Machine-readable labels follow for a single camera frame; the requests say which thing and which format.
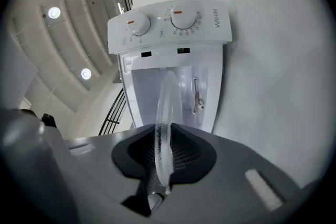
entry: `ceiling light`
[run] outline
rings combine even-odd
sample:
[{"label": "ceiling light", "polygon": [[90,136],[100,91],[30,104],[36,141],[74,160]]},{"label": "ceiling light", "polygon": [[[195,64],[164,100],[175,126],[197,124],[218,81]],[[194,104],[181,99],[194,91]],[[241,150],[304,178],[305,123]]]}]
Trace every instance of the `ceiling light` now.
[{"label": "ceiling light", "polygon": [[88,68],[84,68],[81,72],[82,78],[89,79],[91,78],[91,71]]},{"label": "ceiling light", "polygon": [[48,15],[51,19],[57,19],[61,14],[61,10],[58,7],[53,7],[48,11]]},{"label": "ceiling light", "polygon": [[119,2],[118,2],[118,7],[119,7],[120,14],[123,14],[123,13],[124,13],[124,11],[123,11],[123,8],[121,8],[121,5],[120,5],[120,3],[119,3]]}]

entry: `black grille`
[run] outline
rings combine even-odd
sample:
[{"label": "black grille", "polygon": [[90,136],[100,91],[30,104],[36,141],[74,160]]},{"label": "black grille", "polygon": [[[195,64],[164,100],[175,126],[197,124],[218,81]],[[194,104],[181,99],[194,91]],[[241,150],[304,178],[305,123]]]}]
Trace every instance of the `black grille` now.
[{"label": "black grille", "polygon": [[[146,170],[147,195],[159,193],[166,197],[166,188],[161,186],[155,168],[154,133],[151,133],[129,146],[129,155]],[[171,149],[174,157],[174,172],[182,170],[198,160],[199,146],[181,133],[171,134]]]}]

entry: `ceiling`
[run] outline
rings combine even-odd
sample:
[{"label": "ceiling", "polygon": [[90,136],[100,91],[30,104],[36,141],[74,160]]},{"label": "ceiling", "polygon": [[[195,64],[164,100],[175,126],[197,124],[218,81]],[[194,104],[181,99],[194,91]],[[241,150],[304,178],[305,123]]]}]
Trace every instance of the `ceiling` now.
[{"label": "ceiling", "polygon": [[[108,54],[107,21],[120,14],[118,2],[124,6],[123,0],[11,0],[7,28],[37,69],[26,98],[38,116],[51,96],[76,112],[95,81],[117,63]],[[61,11],[56,19],[48,16],[52,7]],[[82,78],[83,68],[90,69],[89,80]]]}]

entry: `temperature dial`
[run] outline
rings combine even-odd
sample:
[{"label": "temperature dial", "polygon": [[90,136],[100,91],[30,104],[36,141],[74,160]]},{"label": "temperature dial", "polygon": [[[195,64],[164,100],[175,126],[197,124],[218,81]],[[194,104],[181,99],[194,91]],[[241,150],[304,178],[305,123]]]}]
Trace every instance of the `temperature dial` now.
[{"label": "temperature dial", "polygon": [[173,25],[178,29],[192,27],[197,18],[196,7],[191,4],[178,4],[171,10]]},{"label": "temperature dial", "polygon": [[129,16],[127,29],[135,36],[146,34],[151,27],[151,21],[146,14],[135,12]]}]

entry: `gray surface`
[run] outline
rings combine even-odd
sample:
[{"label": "gray surface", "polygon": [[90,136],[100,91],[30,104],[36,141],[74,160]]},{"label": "gray surface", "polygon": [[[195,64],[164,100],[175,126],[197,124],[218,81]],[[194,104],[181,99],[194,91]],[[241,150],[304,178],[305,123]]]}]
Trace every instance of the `gray surface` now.
[{"label": "gray surface", "polygon": [[88,138],[66,140],[69,148],[93,145],[93,149],[76,154],[75,158],[87,175],[116,201],[122,202],[134,195],[139,180],[124,177],[116,168],[112,160],[112,150],[120,141],[137,134],[148,127]]},{"label": "gray surface", "polygon": [[[135,193],[137,181],[117,171],[111,151],[148,126],[65,142],[56,128],[43,127],[30,115],[1,111],[0,120],[1,154],[16,182],[38,208],[62,223],[242,223],[260,217],[258,222],[272,223],[310,194],[299,192],[289,177],[248,147],[184,126],[213,145],[217,162],[198,183],[174,185],[153,215],[144,218],[120,205]],[[76,156],[69,147],[76,148]],[[284,199],[284,206],[271,215],[244,177],[253,168]],[[295,194],[299,199],[291,200]]]},{"label": "gray surface", "polygon": [[151,194],[148,196],[149,208],[153,212],[162,203],[162,198],[159,194]]},{"label": "gray surface", "polygon": [[[113,147],[121,140],[147,128],[105,136],[67,140],[70,148],[91,145],[91,150],[77,154],[76,159],[87,175],[115,200],[121,202],[134,195],[138,181],[125,178],[111,159]],[[286,203],[299,188],[285,173],[250,148],[198,129],[183,127],[216,149],[217,162],[201,181],[175,185],[171,194],[151,216],[168,223],[241,223],[268,214],[244,173],[257,169],[267,183]]]},{"label": "gray surface", "polygon": [[173,186],[153,219],[169,223],[242,223],[266,215],[267,209],[244,176],[249,169],[264,175],[285,201],[299,192],[285,173],[247,146],[198,129],[183,128],[212,144],[217,161],[198,183]]},{"label": "gray surface", "polygon": [[160,74],[159,68],[132,70],[134,92],[144,125],[153,124],[156,120],[156,110],[161,91]]}]

